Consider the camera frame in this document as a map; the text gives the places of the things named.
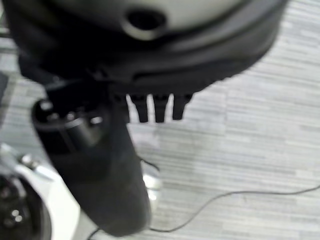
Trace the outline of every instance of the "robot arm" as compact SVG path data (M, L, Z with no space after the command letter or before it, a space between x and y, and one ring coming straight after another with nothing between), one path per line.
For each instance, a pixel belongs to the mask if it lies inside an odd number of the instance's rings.
M194 93L257 62L287 0L3 0L22 75L43 85L34 129L84 212L105 232L148 227L127 96L148 122L183 118Z

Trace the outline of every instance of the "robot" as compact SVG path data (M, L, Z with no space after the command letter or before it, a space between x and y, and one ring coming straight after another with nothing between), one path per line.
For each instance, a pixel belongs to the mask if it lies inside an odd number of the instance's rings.
M31 119L54 168L1 143L0 239L70 240L80 210L115 237L147 229L162 182L135 152L127 97L146 123L152 95L162 124L173 95L181 120L195 93L265 55L287 4L3 0L21 74L47 94Z

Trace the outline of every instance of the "gray carpet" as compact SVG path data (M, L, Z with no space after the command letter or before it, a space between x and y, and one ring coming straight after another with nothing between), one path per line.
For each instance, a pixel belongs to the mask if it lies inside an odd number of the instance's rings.
M320 184L319 13L318 0L292 1L270 53L197 94L181 122L137 124L131 106L129 128L137 150L164 178L154 227L175 227L211 196L228 191L290 192ZM13 54L0 55L0 70L10 75L0 141L45 158L29 121L29 108L43 92L19 76L15 61ZM81 221L75 240L93 230ZM93 239L109 237L99 233ZM320 191L235 195L210 205L175 233L146 231L128 239L319 240Z

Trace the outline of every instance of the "round hole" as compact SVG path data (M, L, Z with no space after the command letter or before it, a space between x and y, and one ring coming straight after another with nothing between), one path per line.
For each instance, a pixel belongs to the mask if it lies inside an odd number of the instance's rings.
M152 31L166 24L166 17L153 10L134 10L128 13L127 20L141 31Z

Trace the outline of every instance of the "black cylindrical joint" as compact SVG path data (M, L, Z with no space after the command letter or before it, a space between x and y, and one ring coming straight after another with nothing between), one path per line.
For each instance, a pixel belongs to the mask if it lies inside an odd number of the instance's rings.
M116 237L146 229L150 203L122 109L100 106L60 119L42 104L33 108L34 128L84 212Z

